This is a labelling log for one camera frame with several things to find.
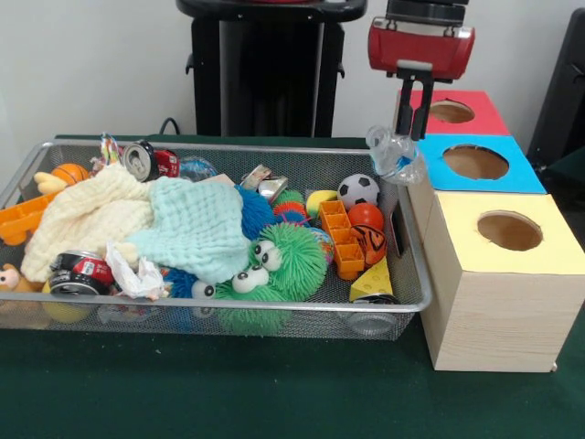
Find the plastic bottle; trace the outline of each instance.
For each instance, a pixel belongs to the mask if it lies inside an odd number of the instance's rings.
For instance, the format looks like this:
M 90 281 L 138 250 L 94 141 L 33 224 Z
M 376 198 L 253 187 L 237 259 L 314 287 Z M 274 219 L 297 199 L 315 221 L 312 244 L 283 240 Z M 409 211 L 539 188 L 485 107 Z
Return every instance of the plastic bottle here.
M 424 158 L 408 136 L 396 135 L 383 126 L 373 126 L 366 135 L 366 144 L 376 174 L 395 185 L 416 185 L 427 173 Z

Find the black cable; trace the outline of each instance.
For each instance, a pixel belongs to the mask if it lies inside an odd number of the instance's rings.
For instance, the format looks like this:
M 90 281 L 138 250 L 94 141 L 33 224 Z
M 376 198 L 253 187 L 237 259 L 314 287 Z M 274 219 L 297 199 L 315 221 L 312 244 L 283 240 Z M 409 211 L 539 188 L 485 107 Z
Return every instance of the black cable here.
M 176 135 L 181 135 L 181 130 L 179 130 L 179 125 L 176 123 L 176 120 L 173 119 L 172 117 L 167 117 L 165 119 L 165 121 L 163 122 L 163 126 L 161 126 L 161 129 L 158 131 L 158 133 L 159 134 L 164 134 L 165 133 L 166 126 L 169 123 L 171 123 L 175 127 L 175 134 Z

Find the light blue cloth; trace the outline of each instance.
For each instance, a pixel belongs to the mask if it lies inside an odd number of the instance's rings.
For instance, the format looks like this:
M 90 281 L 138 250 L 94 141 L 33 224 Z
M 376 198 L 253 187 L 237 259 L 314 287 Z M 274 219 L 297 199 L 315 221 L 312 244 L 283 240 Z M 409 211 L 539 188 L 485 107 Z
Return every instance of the light blue cloth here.
M 234 187 L 161 177 L 150 197 L 153 227 L 127 240 L 139 256 L 208 284 L 225 282 L 246 268 L 250 241 L 242 233 L 243 203 Z

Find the red box top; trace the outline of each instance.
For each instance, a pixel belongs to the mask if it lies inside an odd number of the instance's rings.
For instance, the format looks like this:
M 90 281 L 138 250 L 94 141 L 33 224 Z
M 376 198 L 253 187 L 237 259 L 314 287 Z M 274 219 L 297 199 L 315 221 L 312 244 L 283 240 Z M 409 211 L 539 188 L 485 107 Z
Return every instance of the red box top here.
M 422 91 L 412 92 L 413 109 L 420 106 L 421 98 Z M 431 102 L 427 134 L 510 135 L 485 91 L 437 90 Z

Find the wire mesh basket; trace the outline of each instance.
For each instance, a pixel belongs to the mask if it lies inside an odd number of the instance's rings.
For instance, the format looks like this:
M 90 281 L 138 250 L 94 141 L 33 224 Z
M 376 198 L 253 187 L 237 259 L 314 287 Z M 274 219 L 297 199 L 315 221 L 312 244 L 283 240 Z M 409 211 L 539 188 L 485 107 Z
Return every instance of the wire mesh basket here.
M 153 144 L 179 155 L 199 155 L 234 181 L 264 164 L 289 178 L 289 187 L 306 194 L 335 188 L 352 174 L 372 174 L 367 151 L 241 145 Z M 50 172 L 63 163 L 90 167 L 100 154 L 98 141 L 55 140 L 38 145 L 17 169 L 0 195 L 0 207 L 37 197 L 33 175 Z M 384 181 L 380 208 L 388 246 L 388 267 L 400 305 L 348 303 L 350 282 L 340 280 L 329 268 L 323 285 L 308 301 L 252 302 L 201 299 L 161 299 L 154 303 L 115 296 L 83 296 L 0 292 L 0 327 L 72 331 L 181 333 L 231 335 L 218 319 L 230 310 L 250 310 L 267 318 L 286 314 L 286 324 L 270 335 L 276 337 L 357 338 L 396 340 L 409 321 L 431 301 L 431 283 L 414 224 L 408 192 Z M 19 267 L 24 245 L 2 244 L 0 262 Z

